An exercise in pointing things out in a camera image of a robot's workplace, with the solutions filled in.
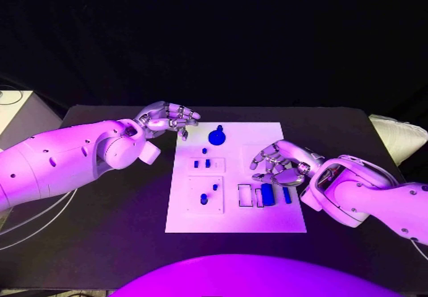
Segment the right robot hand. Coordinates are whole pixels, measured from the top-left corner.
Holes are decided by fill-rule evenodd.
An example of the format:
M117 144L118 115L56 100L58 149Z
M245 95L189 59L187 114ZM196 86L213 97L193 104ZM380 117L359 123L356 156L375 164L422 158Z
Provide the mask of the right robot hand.
M255 170L265 163L265 173L257 173L252 180L278 185L297 187L319 172L326 158L308 148L303 148L285 140L278 140L264 148L254 157L249 169Z

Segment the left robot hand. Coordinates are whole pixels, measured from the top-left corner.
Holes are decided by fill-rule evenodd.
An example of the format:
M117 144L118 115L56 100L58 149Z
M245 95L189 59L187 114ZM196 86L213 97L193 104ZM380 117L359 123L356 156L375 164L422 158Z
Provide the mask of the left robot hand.
M134 121L144 131L146 139L154 139L166 131L174 131L186 141L189 136L186 127L197 126L199 119L200 114L183 105L159 101L144 107Z

